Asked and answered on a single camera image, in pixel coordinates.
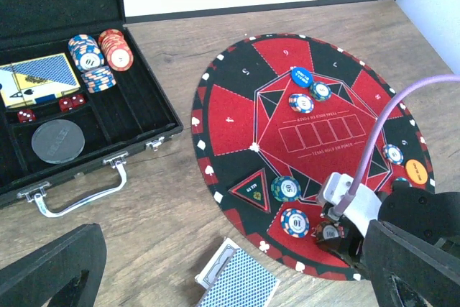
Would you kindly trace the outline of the triangular all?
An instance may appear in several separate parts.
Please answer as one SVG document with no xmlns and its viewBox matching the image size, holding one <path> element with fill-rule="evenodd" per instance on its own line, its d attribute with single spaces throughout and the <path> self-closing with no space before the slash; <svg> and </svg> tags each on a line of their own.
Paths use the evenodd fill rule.
<svg viewBox="0 0 460 307">
<path fill-rule="evenodd" d="M 229 189 L 229 193 L 269 214 L 271 212 L 265 169 L 262 168 Z"/>
</svg>

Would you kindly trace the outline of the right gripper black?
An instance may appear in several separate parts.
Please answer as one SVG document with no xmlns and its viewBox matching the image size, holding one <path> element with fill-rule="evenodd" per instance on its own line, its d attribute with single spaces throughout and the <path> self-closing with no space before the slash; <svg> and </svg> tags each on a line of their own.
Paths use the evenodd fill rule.
<svg viewBox="0 0 460 307">
<path fill-rule="evenodd" d="M 368 271 L 368 267 L 365 265 L 363 257 L 363 235 L 357 229 L 357 227 L 345 216 L 342 216 L 337 220 L 332 219 L 328 215 L 328 212 L 331 209 L 332 206 L 324 206 L 321 210 L 320 217 L 323 218 L 323 221 L 330 221 L 332 223 L 339 223 L 342 225 L 344 228 L 345 236 L 342 239 L 338 249 L 325 252 L 339 258 L 356 271 Z"/>
</svg>

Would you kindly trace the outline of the blue white chip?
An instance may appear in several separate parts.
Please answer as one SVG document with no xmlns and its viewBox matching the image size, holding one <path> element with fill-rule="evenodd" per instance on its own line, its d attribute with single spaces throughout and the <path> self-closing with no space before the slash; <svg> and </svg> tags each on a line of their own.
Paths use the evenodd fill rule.
<svg viewBox="0 0 460 307">
<path fill-rule="evenodd" d="M 294 93 L 288 99 L 290 108 L 296 112 L 309 114 L 314 109 L 312 98 L 302 93 Z"/>
<path fill-rule="evenodd" d="M 295 238 L 305 237 L 310 230 L 306 214 L 298 209 L 285 209 L 280 218 L 282 230 Z"/>
<path fill-rule="evenodd" d="M 385 159 L 391 162 L 392 164 L 400 165 L 403 163 L 403 152 L 396 145 L 385 144 L 382 147 L 382 154 L 385 156 Z"/>
</svg>

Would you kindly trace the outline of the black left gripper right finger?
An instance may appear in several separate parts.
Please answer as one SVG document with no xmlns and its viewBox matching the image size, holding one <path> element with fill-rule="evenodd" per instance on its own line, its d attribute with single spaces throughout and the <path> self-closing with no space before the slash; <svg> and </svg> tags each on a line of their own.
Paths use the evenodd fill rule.
<svg viewBox="0 0 460 307">
<path fill-rule="evenodd" d="M 459 238 L 434 245 L 388 222 L 371 221 L 362 262 L 379 306 L 458 306 Z"/>
</svg>

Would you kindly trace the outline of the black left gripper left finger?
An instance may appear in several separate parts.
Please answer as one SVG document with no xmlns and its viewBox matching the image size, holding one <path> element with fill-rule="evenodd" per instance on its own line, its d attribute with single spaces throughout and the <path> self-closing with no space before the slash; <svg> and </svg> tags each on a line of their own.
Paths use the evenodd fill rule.
<svg viewBox="0 0 460 307">
<path fill-rule="evenodd" d="M 93 306 L 106 266 L 98 224 L 82 224 L 1 269 L 2 306 Z"/>
</svg>

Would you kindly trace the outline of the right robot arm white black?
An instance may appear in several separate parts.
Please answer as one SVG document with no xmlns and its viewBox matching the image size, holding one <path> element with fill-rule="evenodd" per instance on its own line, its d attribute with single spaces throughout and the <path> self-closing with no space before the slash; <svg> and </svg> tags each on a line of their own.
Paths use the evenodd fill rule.
<svg viewBox="0 0 460 307">
<path fill-rule="evenodd" d="M 363 244 L 369 223 L 389 222 L 423 241 L 459 257 L 459 193 L 430 193 L 401 180 L 392 191 L 374 192 L 360 185 L 339 219 L 330 213 L 349 191 L 353 178 L 332 173 L 316 200 L 326 217 L 316 227 L 316 244 L 364 274 Z"/>
</svg>

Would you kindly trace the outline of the blue small blind button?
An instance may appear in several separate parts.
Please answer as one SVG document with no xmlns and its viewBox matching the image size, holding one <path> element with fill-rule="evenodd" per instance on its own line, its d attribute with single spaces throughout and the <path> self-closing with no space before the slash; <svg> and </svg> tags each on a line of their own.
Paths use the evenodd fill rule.
<svg viewBox="0 0 460 307">
<path fill-rule="evenodd" d="M 293 82 L 302 88 L 309 88 L 314 82 L 312 73 L 303 67 L 292 68 L 290 76 Z"/>
</svg>

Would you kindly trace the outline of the orange round button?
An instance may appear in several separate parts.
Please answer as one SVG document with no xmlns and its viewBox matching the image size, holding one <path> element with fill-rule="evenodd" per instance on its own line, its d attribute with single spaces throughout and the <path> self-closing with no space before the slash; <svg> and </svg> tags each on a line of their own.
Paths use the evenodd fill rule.
<svg viewBox="0 0 460 307">
<path fill-rule="evenodd" d="M 405 171 L 409 179 L 417 185 L 425 185 L 428 181 L 428 171 L 418 160 L 408 160 L 405 164 Z"/>
</svg>

